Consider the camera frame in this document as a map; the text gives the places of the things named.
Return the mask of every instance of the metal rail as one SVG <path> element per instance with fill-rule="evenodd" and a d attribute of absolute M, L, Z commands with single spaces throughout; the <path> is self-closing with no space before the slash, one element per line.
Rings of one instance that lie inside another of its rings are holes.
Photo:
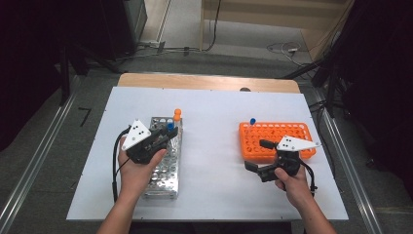
<path fill-rule="evenodd" d="M 323 94 L 319 89 L 316 89 L 316 96 L 318 101 L 324 99 Z M 368 230 L 368 233 L 383 233 L 379 220 L 370 203 L 370 199 L 368 198 L 367 192 L 365 191 L 356 168 L 353 165 L 347 147 L 343 139 L 341 138 L 335 119 L 331 119 L 325 112 L 323 112 L 323 118 L 331 135 L 331 139 L 333 140 L 334 146 L 337 149 L 338 157 L 341 164 L 343 165 L 344 172 L 356 198 L 358 209 L 360 210 L 361 216 L 364 219 L 364 224 Z"/>
<path fill-rule="evenodd" d="M 8 233 L 11 228 L 19 209 L 24 202 L 24 199 L 26 198 L 37 174 L 43 165 L 43 162 L 48 155 L 49 149 L 51 148 L 58 131 L 60 130 L 60 127 L 70 110 L 81 83 L 80 77 L 75 76 L 72 81 L 72 94 L 68 98 L 67 102 L 57 110 L 51 125 L 43 136 L 42 141 L 37 147 L 36 152 L 27 165 L 18 184 L 9 195 L 6 205 L 0 215 L 0 234 Z"/>

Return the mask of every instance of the white table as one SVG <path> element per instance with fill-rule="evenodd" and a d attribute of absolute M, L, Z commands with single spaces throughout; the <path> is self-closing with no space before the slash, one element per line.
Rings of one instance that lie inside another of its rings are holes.
<path fill-rule="evenodd" d="M 133 119 L 149 125 L 153 116 L 182 109 L 184 137 L 176 200 L 140 199 L 133 219 L 293 220 L 299 213 L 272 182 L 244 168 L 238 125 L 258 122 L 306 123 L 320 142 L 301 94 L 115 87 L 80 178 L 68 220 L 103 220 L 113 206 L 112 151 Z M 348 219 L 322 148 L 307 163 L 316 175 L 316 200 L 328 219 Z"/>

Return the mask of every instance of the test tube rack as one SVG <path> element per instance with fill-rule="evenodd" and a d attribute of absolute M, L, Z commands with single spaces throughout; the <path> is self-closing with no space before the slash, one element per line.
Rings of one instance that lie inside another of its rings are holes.
<path fill-rule="evenodd" d="M 260 139 L 280 142 L 285 135 L 312 141 L 310 131 L 304 123 L 257 122 L 253 125 L 242 122 L 239 127 L 241 151 L 245 161 L 256 164 L 272 164 L 276 149 L 267 149 L 259 145 Z M 316 154 L 314 148 L 301 150 L 300 157 L 309 159 Z"/>
<path fill-rule="evenodd" d="M 151 129 L 161 129 L 168 123 L 172 123 L 170 117 L 152 117 Z M 147 199 L 176 199 L 178 196 L 179 182 L 179 160 L 181 153 L 182 134 L 175 137 L 177 143 L 174 147 L 168 143 L 168 153 L 164 156 L 161 163 L 155 168 L 143 198 Z"/>

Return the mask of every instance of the forearm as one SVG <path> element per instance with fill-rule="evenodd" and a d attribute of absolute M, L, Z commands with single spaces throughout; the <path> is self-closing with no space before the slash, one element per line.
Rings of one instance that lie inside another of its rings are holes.
<path fill-rule="evenodd" d="M 100 225 L 97 233 L 129 233 L 131 218 L 137 199 L 137 196 L 127 195 L 121 192 L 118 200 Z"/>
<path fill-rule="evenodd" d="M 298 209 L 308 234 L 331 234 L 335 229 L 322 213 L 315 200 L 310 199 Z"/>

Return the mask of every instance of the blue cap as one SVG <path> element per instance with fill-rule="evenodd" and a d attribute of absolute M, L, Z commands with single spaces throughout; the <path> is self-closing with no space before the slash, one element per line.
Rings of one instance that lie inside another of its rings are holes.
<path fill-rule="evenodd" d="M 168 123 L 168 131 L 172 131 L 173 130 L 173 123 Z"/>

